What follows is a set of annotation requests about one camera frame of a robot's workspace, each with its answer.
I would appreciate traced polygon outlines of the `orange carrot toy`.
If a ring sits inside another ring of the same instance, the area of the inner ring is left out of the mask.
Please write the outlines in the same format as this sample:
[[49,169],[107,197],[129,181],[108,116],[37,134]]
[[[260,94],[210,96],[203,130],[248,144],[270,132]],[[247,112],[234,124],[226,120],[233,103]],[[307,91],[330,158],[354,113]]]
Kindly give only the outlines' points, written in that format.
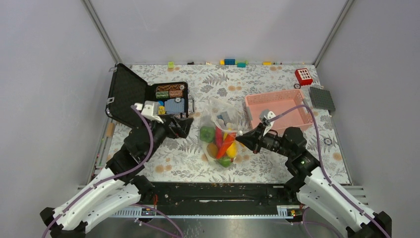
[[231,144],[235,141],[236,133],[227,133],[226,138],[224,139],[221,147],[218,150],[216,155],[216,159],[220,159],[227,151],[227,149],[231,146]]

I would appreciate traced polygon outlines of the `yellow pepper toy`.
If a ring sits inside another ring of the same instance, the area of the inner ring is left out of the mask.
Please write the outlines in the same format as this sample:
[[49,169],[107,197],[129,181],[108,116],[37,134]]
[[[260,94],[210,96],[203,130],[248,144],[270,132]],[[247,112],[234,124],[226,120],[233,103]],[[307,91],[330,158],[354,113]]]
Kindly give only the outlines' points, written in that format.
[[237,150],[237,143],[233,142],[228,149],[226,150],[226,155],[231,158],[234,159],[237,156],[238,150]]

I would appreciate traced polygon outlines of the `red chili toy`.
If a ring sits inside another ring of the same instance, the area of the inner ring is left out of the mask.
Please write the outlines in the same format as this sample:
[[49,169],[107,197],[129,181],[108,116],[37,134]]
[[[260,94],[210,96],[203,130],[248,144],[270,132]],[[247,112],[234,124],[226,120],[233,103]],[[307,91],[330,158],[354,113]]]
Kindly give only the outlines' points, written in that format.
[[219,128],[216,127],[215,128],[215,144],[217,145],[217,147],[220,149],[223,145],[224,139],[224,132]]

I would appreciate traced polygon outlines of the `clear zip top bag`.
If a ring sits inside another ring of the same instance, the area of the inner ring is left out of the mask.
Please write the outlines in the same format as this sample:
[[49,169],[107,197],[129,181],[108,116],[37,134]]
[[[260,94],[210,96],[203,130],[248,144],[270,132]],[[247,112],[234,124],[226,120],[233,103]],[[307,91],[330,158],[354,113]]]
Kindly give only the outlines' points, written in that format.
[[198,141],[212,166],[228,168],[239,155],[241,135],[238,110],[216,98],[207,100],[198,129]]

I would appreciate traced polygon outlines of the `brown kiwi toy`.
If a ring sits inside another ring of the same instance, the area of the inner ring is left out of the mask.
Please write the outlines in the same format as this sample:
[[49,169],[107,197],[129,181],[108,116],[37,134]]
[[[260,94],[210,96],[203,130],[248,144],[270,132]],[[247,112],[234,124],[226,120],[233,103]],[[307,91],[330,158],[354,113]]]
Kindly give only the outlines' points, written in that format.
[[218,147],[216,144],[214,143],[209,143],[207,145],[207,153],[212,157],[212,158],[216,158],[217,154],[218,154]]

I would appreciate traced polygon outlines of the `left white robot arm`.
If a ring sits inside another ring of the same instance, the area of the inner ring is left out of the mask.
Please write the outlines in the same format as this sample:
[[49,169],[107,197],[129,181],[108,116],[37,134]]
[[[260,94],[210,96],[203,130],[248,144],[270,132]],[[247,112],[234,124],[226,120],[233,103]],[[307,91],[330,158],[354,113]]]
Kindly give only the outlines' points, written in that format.
[[118,210],[155,198],[154,185],[140,172],[165,139],[188,136],[193,118],[140,119],[143,124],[130,130],[121,148],[88,185],[61,206],[40,212],[47,226],[43,237],[83,238]]

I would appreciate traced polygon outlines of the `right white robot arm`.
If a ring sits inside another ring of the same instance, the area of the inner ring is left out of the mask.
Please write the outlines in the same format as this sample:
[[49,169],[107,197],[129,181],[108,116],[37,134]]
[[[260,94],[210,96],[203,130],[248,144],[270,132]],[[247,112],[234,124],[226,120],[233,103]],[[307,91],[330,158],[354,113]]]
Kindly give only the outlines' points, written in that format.
[[339,183],[325,175],[320,161],[306,149],[306,139],[298,127],[287,128],[282,136],[265,132],[260,123],[236,140],[255,154],[262,148],[287,157],[292,178],[284,187],[290,204],[308,206],[326,219],[345,238],[390,238],[392,219],[385,212],[374,212]]

